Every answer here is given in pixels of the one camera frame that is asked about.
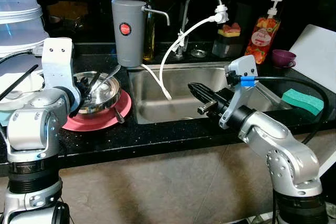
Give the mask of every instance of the black cable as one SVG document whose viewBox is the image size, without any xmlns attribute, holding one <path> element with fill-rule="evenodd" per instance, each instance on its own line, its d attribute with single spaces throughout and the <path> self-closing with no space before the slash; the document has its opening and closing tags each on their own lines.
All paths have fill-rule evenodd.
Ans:
<svg viewBox="0 0 336 224">
<path fill-rule="evenodd" d="M 16 86 L 18 86 L 28 75 L 30 75 L 36 68 L 38 64 L 33 65 L 28 69 L 19 79 L 17 79 L 12 85 L 10 85 L 4 92 L 0 94 L 0 101 L 6 97 Z"/>
<path fill-rule="evenodd" d="M 313 131 L 310 132 L 310 134 L 302 141 L 303 144 L 307 144 L 315 136 L 315 134 L 318 132 L 318 130 L 320 129 L 320 127 L 324 123 L 324 121 L 326 121 L 328 119 L 328 117 L 329 117 L 329 115 L 328 115 L 328 108 L 329 108 L 328 96 L 326 95 L 326 93 L 321 88 L 319 88 L 314 83 L 306 81 L 306 80 L 292 78 L 292 77 L 278 77 L 278 76 L 267 76 L 267 77 L 256 76 L 255 80 L 256 81 L 257 80 L 258 81 L 274 81 L 274 80 L 277 80 L 277 81 L 297 82 L 297 83 L 306 85 L 306 86 L 316 90 L 322 96 L 322 99 L 323 99 L 323 102 L 324 102 L 324 107 L 322 109 L 322 114 L 321 114 L 320 120 L 316 124 Z"/>
<path fill-rule="evenodd" d="M 272 224 L 275 224 L 277 218 L 277 201 L 275 191 L 273 190 L 273 215 L 272 215 Z"/>
<path fill-rule="evenodd" d="M 12 57 L 15 57 L 15 56 L 19 56 L 19 55 L 31 55 L 31 54 L 33 54 L 33 50 L 31 50 L 31 49 L 24 50 L 24 51 L 19 51 L 19 52 L 14 52 L 14 53 L 12 53 L 10 55 L 7 55 L 4 58 L 0 59 L 0 64 L 3 63 L 6 60 L 12 58 Z"/>
<path fill-rule="evenodd" d="M 0 123 L 0 135 L 1 135 L 1 137 L 4 139 L 5 144 L 7 145 L 7 143 L 6 143 L 7 136 L 6 136 L 6 133 L 5 133 L 5 129 L 4 129 L 4 127 L 1 125 L 1 123 Z"/>
<path fill-rule="evenodd" d="M 73 221 L 73 219 L 72 219 L 72 217 L 71 217 L 70 212 L 69 212 L 69 217 L 70 217 L 70 219 L 71 219 L 71 221 L 72 221 L 72 224 L 75 224 L 74 221 Z"/>
</svg>

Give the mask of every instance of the green sponge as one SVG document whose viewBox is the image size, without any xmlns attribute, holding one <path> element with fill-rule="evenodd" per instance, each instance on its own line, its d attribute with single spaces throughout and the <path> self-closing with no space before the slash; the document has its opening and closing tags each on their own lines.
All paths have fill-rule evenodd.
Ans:
<svg viewBox="0 0 336 224">
<path fill-rule="evenodd" d="M 317 115 L 323 109 L 323 101 L 312 97 L 311 95 L 302 94 L 294 89 L 290 89 L 283 93 L 282 100 L 285 102 L 308 110 L 313 115 Z"/>
</svg>

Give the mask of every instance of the stacked containers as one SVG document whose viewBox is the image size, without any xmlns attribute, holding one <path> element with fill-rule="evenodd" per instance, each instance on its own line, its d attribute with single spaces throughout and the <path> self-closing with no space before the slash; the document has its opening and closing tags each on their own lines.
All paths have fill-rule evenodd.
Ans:
<svg viewBox="0 0 336 224">
<path fill-rule="evenodd" d="M 36 0 L 0 0 L 0 58 L 43 43 L 41 16 Z"/>
</svg>

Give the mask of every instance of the gray water filter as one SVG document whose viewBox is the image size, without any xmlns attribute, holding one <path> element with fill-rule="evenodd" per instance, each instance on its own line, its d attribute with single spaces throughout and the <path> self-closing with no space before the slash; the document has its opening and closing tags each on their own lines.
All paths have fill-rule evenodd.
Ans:
<svg viewBox="0 0 336 224">
<path fill-rule="evenodd" d="M 137 0 L 112 0 L 114 36 L 118 63 L 124 67 L 137 67 L 142 63 L 145 31 L 145 12 L 166 16 L 167 13 L 145 8 Z"/>
</svg>

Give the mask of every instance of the chrome faucet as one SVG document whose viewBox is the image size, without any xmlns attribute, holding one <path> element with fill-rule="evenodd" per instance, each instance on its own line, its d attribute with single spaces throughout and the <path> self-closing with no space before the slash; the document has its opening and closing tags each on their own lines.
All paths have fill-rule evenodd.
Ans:
<svg viewBox="0 0 336 224">
<path fill-rule="evenodd" d="M 184 30 L 185 30 L 185 24 L 186 24 L 186 20 L 187 20 L 187 12 L 188 12 L 189 2 L 190 2 L 190 0 L 185 1 L 185 7 L 184 7 L 184 12 L 183 12 L 183 20 L 182 20 L 182 28 L 180 30 L 180 34 L 184 33 Z M 222 0 L 218 0 L 218 6 L 223 6 Z M 176 57 L 177 58 L 181 58 L 183 52 L 185 52 L 187 50 L 187 41 L 188 41 L 187 38 L 184 39 L 184 41 L 186 41 L 185 45 L 184 46 L 179 46 L 177 51 L 176 51 Z"/>
</svg>

